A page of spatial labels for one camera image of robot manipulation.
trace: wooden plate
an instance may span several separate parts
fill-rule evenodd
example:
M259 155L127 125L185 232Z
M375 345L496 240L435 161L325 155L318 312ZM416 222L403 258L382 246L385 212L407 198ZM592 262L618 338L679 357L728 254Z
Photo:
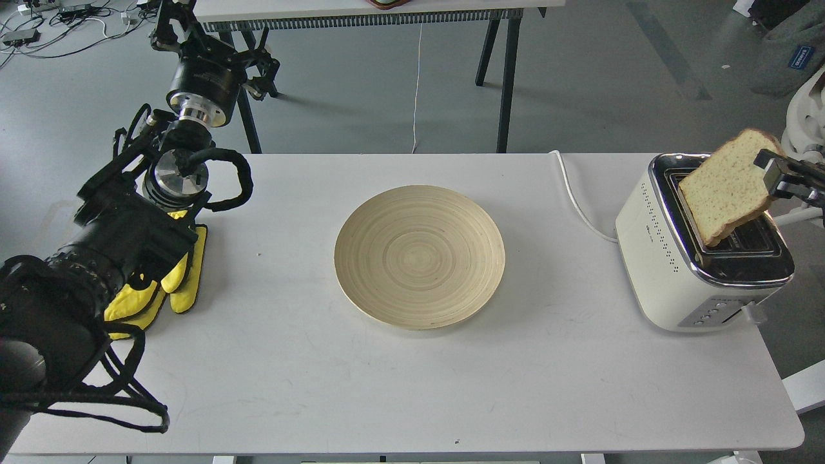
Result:
M335 243L341 289L366 314L405 329L435 329L475 314L504 273L504 243L472 200L412 185L373 196Z

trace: white table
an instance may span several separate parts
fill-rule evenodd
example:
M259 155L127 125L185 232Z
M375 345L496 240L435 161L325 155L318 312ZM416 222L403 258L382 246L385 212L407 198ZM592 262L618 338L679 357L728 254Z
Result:
M386 16L427 12L507 10L556 7L565 0L412 0L390 10L380 10L366 0L198 0L195 13L208 25L228 21L277 20L285 18Z
M233 31L241 31L249 48L255 46L252 31L264 28L304 29L489 20L475 77L475 84L480 87L484 85L487 75L499 22L507 19L502 104L496 143L496 152L505 153L510 130L519 30L524 8L538 7L543 16L547 7L561 7L564 2L565 0L413 0L391 10L382 11L365 0L200 0L195 13L207 31L218 32L220 39L227 43L233 43ZM244 93L239 96L238 105L244 127L247 129L250 151L261 153L261 144L257 139L255 123Z
M574 191L601 230L612 231L652 156L567 155ZM252 200L201 217L210 237L195 309L164 310L148 332L138 379L169 405L169 432L38 414L12 453L623 452L802 442L757 328L685 335L650 324L618 247L576 217L547 154L249 158ZM210 179L218 196L221 178ZM337 232L356 207L416 183L474 199L507 250L488 305L429 332L363 315L332 265Z

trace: gray floor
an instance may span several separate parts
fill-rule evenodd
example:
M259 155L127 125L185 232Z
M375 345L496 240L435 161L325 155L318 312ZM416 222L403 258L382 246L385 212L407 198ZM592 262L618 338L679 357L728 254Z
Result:
M115 7L126 4L126 0L112 3ZM509 151L710 151L747 126L781 134L790 98L770 99L747 89L745 81L761 32L732 12L732 5L732 1L717 0L651 0L633 5L568 0L567 6L550 10L545 19L536 10L528 11L521 28ZM13 4L0 2L3 20L12 11ZM109 34L123 27L116 18L108 22ZM651 33L651 24L656 23L664 36ZM477 88L473 78L485 29L479 22L429 24L421 29L273 31L269 44L282 63L277 82L284 95L253 103L264 151L410 151L419 32L417 151L494 150L504 34L502 28L487 84ZM100 24L89 23L48 51L74 50L99 38L100 32ZM51 198L70 196L71 192L53 192L50 178L72 176L80 185L105 163L112 131L128 125L141 103L165 106L177 57L151 50L148 32L149 26L144 26L123 39L67 58L15 56L0 69L0 193L4 203L28 205L38 212L48 208ZM663 48L662 43L672 47ZM214 130L213 136L219 146L246 151L238 115L236 119ZM42 214L21 217L12 210L16 211L0 211L0 225L15 221L21 224L16 230L37 230ZM0 226L3 257L17 253L45 256L57 244L40 238L29 240L31 246L26 249L1 245L27 243L13 234ZM782 376L825 358L825 267L821 264L825 234L806 223L789 227L785 236L797 259L798 276L774 299L771 321L763 330ZM825 414L813 411L802 420L805 444L788 452L764 452L764 462L825 462ZM723 454L621 454L609 455L607 461L694 464ZM377 456L357 458L377 461ZM409 458L390 456L388 460ZM572 454L514 458L535 458L545 464L578 462ZM89 459L9 457L6 463ZM122 460L97 457L94 462ZM296 463L299 458L256 457L253 461L281 464ZM134 462L194 464L210 459L136 457Z

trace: bread slice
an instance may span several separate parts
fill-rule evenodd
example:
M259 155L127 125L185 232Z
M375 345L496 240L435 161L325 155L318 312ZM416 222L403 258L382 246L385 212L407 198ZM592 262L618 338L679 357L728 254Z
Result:
M765 171L753 164L761 149L785 156L772 135L745 129L679 183L705 245L716 246L771 205Z

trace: toaster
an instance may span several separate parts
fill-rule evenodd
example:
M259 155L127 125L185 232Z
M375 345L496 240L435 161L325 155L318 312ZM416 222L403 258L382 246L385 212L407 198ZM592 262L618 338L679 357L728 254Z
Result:
M794 260L767 213L717 246L702 242L678 185L707 157L658 155L615 223L642 312L675 332L728 328L794 275Z

